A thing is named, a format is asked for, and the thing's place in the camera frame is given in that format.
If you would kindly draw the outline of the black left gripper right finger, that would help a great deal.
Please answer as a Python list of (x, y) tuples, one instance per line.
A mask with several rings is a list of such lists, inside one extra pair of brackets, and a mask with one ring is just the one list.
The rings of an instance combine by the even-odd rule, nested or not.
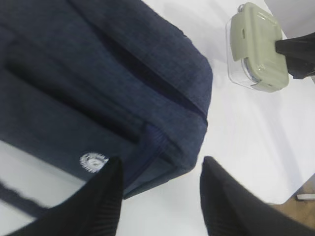
[(315, 231), (265, 204), (206, 156), (200, 201), (210, 236), (313, 236)]

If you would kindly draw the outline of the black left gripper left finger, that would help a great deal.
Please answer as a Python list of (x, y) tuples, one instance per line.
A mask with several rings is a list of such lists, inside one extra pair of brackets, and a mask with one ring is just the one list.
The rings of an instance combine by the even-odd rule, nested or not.
[(123, 165), (112, 157), (79, 191), (13, 236), (114, 236), (123, 199)]

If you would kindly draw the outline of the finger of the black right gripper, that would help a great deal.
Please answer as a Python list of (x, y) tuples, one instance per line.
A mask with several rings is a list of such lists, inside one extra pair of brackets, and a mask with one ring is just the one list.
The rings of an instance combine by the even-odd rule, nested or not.
[(287, 70), (294, 79), (304, 79), (315, 75), (315, 63), (287, 57)]
[(285, 56), (314, 56), (315, 33), (275, 42), (276, 52)]

